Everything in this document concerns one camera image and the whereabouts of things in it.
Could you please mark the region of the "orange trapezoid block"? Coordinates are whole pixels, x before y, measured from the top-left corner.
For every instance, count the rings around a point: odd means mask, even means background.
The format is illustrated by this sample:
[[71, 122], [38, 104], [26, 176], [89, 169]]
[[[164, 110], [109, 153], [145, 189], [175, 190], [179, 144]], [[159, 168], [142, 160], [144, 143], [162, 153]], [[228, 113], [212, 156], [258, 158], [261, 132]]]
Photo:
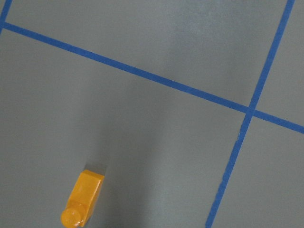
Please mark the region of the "orange trapezoid block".
[[83, 228], [91, 218], [104, 181], [104, 175], [90, 170], [80, 173], [67, 204], [61, 213], [66, 228]]

